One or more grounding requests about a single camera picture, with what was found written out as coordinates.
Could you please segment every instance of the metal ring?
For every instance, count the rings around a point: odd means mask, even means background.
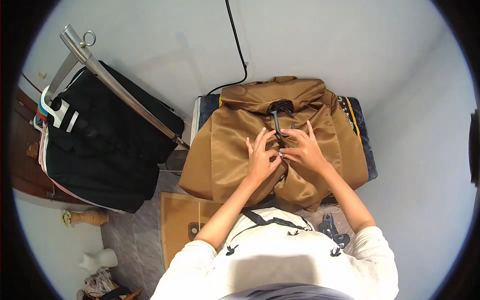
[[[93,36],[93,43],[92,43],[92,44],[88,44],[88,43],[85,41],[85,36],[87,35],[87,33],[90,33],[90,34]],[[89,46],[89,47],[90,47],[90,46],[93,46],[93,45],[95,44],[95,42],[96,42],[96,35],[95,35],[95,33],[94,33],[93,31],[89,30],[89,31],[87,31],[87,32],[84,33],[83,40],[84,40],[83,44],[84,44],[85,46]]]

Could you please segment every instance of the brown satin fabric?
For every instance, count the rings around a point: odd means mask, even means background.
[[[336,96],[320,79],[282,76],[222,90],[223,104],[198,131],[179,186],[196,197],[224,203],[247,174],[246,137],[254,141],[262,127],[275,129],[274,118],[266,111],[272,103],[285,100],[292,102],[294,112],[288,115],[279,110],[280,127],[290,128],[294,124],[308,132],[306,121],[310,120],[323,155],[344,180],[353,189],[367,182],[362,146],[348,117],[338,108]],[[298,146],[291,137],[281,137],[281,142],[286,147]],[[279,140],[270,138],[266,149],[279,150]],[[321,176],[285,160],[253,193],[247,205],[260,202],[272,190],[276,197],[312,210],[330,194]]]

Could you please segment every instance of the brown mat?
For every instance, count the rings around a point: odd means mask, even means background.
[[[186,194],[161,192],[162,247],[165,269],[183,246],[222,206],[210,200]]]

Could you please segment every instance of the clothing rack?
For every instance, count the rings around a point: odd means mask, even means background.
[[[88,44],[85,41],[85,36],[91,34],[93,36],[93,43]],[[54,111],[49,107],[50,100],[52,99],[53,94],[58,89],[65,77],[70,73],[73,67],[80,62],[85,65],[85,67],[90,70],[96,77],[100,79],[113,93],[115,93],[121,100],[123,100],[128,106],[130,106],[135,112],[147,120],[150,124],[155,126],[168,138],[176,142],[187,151],[190,149],[188,146],[176,133],[170,130],[165,124],[157,119],[152,113],[150,113],[140,102],[137,101],[101,64],[96,58],[92,55],[92,52],[87,48],[93,46],[96,41],[95,33],[92,31],[87,31],[83,35],[83,38],[80,39],[78,34],[75,32],[73,27],[68,24],[60,32],[60,38],[65,43],[67,48],[70,50],[69,55],[60,66],[59,70],[55,74],[51,84],[45,88],[40,99],[40,104],[49,114],[54,116],[55,127],[60,127],[60,123],[65,115],[65,112],[68,108],[68,103],[62,100],[61,108],[57,111]],[[74,117],[70,121],[68,132],[73,127],[78,113],[75,112]]]

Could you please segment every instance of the wooden door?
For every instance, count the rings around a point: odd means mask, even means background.
[[[12,187],[40,198],[86,204],[56,187],[43,172],[38,158],[27,156],[28,145],[39,143],[41,136],[40,131],[32,126],[36,107],[37,103],[17,87],[12,111],[9,149]]]

